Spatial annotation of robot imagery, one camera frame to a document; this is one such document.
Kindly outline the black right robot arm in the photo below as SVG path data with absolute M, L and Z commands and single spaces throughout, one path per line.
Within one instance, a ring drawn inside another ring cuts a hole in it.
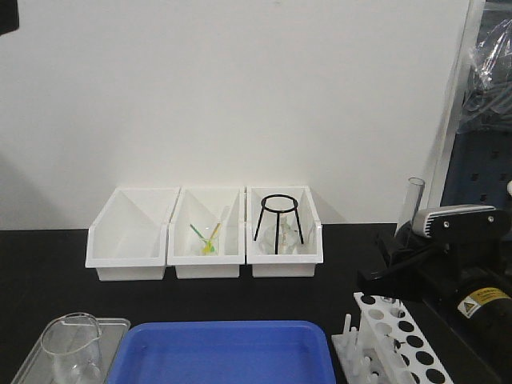
M 492 225 L 434 229 L 430 238 L 409 226 L 380 235 L 386 269 L 377 294 L 424 302 L 492 369 L 511 381 L 511 286 L 505 277 L 502 231 Z

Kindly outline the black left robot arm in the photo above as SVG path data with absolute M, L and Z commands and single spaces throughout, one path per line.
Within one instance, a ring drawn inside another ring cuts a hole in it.
M 109 195 L 306 184 L 388 220 L 430 147 L 413 1 L 4 1 L 1 226 L 81 228 Z

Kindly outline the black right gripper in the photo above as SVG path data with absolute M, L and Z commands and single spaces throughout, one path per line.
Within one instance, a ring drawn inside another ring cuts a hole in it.
M 410 223 L 396 235 L 378 234 L 376 245 L 388 268 L 357 272 L 364 295 L 424 301 L 433 308 L 458 306 L 466 297 L 480 303 L 492 287 L 492 225 L 436 224 L 428 238 Z

